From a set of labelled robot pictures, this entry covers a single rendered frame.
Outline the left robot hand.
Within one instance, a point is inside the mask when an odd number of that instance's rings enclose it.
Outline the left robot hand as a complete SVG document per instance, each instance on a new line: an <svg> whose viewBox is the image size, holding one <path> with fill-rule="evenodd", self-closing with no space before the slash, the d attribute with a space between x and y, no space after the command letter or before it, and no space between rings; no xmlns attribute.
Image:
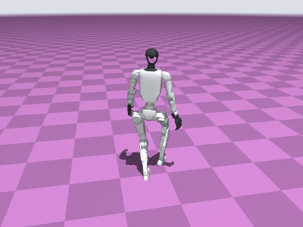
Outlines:
<svg viewBox="0 0 303 227"><path fill-rule="evenodd" d="M128 107L128 108L127 108L128 115L129 115L129 116L132 116L132 114L133 114L132 112L134 112L134 111L133 111L131 108L132 108L133 106L131 107L131 105L128 105L127 107ZM132 111L132 112L131 112L131 111Z"/></svg>

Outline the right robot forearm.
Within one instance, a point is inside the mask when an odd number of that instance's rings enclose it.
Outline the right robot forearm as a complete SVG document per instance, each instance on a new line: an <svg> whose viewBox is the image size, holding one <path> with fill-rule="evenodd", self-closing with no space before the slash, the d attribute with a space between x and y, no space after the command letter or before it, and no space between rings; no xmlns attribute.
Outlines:
<svg viewBox="0 0 303 227"><path fill-rule="evenodd" d="M174 96L173 92L172 92L172 97L173 97L173 99L170 99L168 101L168 103L169 103L171 114L173 113L176 117L178 115L178 112L177 112L177 108L176 108L176 104L175 104L176 101L175 101L175 96Z"/></svg>

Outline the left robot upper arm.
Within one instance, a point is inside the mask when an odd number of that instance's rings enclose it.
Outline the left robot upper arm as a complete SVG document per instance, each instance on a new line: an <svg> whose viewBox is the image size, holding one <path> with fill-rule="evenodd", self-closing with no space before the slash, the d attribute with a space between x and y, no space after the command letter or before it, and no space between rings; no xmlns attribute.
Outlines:
<svg viewBox="0 0 303 227"><path fill-rule="evenodd" d="M134 70L131 74L129 90L128 90L128 93L131 95L135 95L135 93L136 93L135 86L137 83L137 79L139 78L139 73L140 73L140 70Z"/></svg>

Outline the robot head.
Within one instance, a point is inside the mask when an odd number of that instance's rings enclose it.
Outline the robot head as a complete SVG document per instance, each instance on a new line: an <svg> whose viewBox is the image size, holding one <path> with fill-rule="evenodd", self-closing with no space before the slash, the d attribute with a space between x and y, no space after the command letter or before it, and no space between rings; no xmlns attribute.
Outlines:
<svg viewBox="0 0 303 227"><path fill-rule="evenodd" d="M158 51L154 48L149 48L146 53L145 53L145 56L146 56L146 59L147 59L147 62L148 62L148 67L146 69L144 69L145 71L157 71L157 69L155 69L155 63L157 62L157 59L158 59ZM150 59L153 59L154 57L156 57L156 61L155 63L150 63L149 60L148 60L148 56Z"/></svg>

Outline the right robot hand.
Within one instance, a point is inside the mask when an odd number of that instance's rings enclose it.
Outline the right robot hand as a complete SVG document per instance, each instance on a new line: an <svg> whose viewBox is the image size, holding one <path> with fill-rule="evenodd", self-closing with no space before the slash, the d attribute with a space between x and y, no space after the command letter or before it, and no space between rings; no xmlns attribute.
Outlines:
<svg viewBox="0 0 303 227"><path fill-rule="evenodd" d="M173 113L171 115L175 119L175 124L176 124L176 129L175 130L178 130L182 126L182 123L181 123L182 120L179 117L179 115L177 115L176 117L175 117L175 115Z"/></svg>

